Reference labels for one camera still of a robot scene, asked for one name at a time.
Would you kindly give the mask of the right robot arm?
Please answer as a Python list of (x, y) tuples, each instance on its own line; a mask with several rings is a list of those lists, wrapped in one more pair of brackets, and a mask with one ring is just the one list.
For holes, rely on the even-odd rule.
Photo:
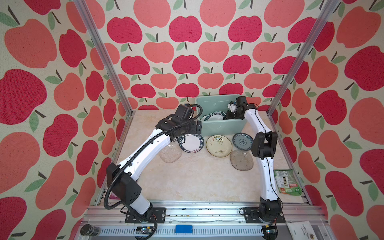
[(244, 96), (237, 97), (228, 104), (228, 119), (247, 120), (256, 133), (251, 152), (259, 161), (262, 178), (262, 194), (258, 209), (259, 219), (263, 223), (274, 221), (282, 212), (282, 201), (277, 194), (274, 179), (274, 155), (276, 153), (278, 134), (271, 131), (259, 115), (255, 104), (247, 103)]

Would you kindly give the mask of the large green-red rim plate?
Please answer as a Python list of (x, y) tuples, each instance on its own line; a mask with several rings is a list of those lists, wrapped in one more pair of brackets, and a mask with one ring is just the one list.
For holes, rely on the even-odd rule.
[(201, 121), (221, 121), (221, 120), (224, 120), (225, 117), (226, 117), (225, 112), (216, 111), (201, 117)]

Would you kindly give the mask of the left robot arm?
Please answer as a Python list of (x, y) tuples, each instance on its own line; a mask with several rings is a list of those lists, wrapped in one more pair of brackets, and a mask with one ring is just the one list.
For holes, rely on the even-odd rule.
[(136, 214), (149, 218), (153, 204), (143, 196), (137, 180), (153, 158), (173, 140), (202, 132), (199, 120), (202, 111), (203, 108), (197, 104), (179, 105), (174, 114), (159, 120), (147, 140), (128, 158), (117, 165), (111, 163), (106, 170), (108, 189), (104, 197), (104, 208), (112, 210), (124, 205), (136, 211)]

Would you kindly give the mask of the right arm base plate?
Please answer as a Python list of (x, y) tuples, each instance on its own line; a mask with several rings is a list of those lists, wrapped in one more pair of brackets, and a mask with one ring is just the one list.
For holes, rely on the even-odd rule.
[(241, 208), (239, 213), (245, 218), (247, 224), (284, 224), (285, 216), (280, 207), (277, 208)]

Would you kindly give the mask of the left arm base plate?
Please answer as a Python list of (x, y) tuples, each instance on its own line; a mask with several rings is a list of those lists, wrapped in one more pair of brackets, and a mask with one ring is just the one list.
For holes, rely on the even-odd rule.
[(158, 224), (164, 224), (166, 218), (166, 208), (153, 208), (144, 214), (138, 214), (134, 209), (129, 209), (126, 214), (125, 223), (127, 224), (146, 224), (156, 222)]

